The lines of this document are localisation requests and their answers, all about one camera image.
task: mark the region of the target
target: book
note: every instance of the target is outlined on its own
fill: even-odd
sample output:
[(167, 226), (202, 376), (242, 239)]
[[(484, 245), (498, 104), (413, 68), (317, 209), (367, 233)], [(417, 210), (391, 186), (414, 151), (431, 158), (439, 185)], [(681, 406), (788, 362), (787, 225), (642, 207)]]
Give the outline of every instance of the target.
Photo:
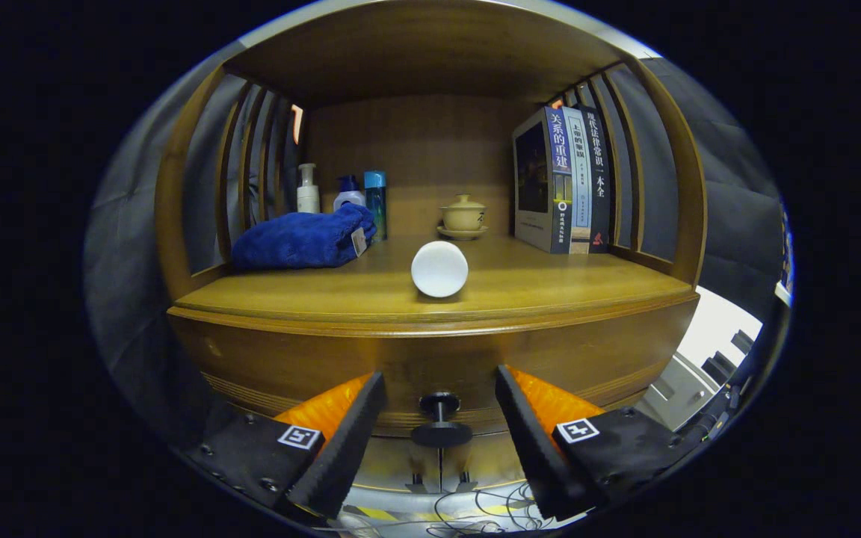
[(611, 204), (613, 203), (611, 166), (607, 147), (607, 126), (600, 115), (595, 96), (581, 84), (577, 107), (584, 116), (587, 129), (587, 157), (590, 167), (590, 243), (589, 252), (605, 253), (611, 234)]
[(573, 164), (563, 111), (544, 106), (513, 130), (513, 234), (551, 254), (570, 254)]
[(587, 139), (587, 127), (580, 110), (561, 106), (567, 121), (567, 137), (570, 142), (571, 178), (573, 182), (573, 205), (570, 228), (570, 254), (587, 254), (590, 246), (590, 216), (592, 179)]

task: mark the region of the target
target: light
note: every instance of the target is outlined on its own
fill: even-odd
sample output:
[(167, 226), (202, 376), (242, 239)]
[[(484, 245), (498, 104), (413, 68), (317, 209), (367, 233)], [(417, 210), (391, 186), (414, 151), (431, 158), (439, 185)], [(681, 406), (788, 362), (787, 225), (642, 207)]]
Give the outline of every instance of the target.
[(301, 116), (304, 115), (304, 110), (300, 106), (291, 105), (291, 112), (294, 112), (294, 144), (297, 146), (297, 139), (301, 134)]

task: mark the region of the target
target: blue towel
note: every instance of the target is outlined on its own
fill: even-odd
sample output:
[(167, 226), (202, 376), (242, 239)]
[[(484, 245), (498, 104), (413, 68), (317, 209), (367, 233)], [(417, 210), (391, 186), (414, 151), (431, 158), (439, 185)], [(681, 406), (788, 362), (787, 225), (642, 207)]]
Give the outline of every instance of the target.
[(332, 214), (291, 212), (244, 232), (232, 248), (237, 269), (339, 267), (356, 258), (351, 234), (363, 228), (370, 243), (374, 215), (357, 204)]

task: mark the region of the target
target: blue cap bottle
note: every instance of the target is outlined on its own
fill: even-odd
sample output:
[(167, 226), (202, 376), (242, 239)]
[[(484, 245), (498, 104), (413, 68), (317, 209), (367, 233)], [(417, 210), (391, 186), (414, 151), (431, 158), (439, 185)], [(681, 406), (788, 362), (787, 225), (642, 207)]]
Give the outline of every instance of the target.
[(368, 210), (374, 214), (374, 225), (377, 227), (371, 242), (385, 241), (387, 239), (387, 198), (383, 170), (365, 172), (365, 197)]

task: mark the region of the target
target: black knob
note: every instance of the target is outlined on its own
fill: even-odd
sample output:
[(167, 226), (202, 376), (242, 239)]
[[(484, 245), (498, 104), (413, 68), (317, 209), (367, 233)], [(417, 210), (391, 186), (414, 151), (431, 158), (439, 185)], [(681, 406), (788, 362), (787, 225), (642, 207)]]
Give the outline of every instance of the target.
[(410, 431), (410, 438), (421, 446), (431, 448), (448, 448), (458, 446), (471, 440), (474, 432), (465, 424), (448, 422), (458, 409), (460, 401), (450, 392), (434, 392), (421, 398), (421, 409), (433, 416), (433, 422), (428, 422)]

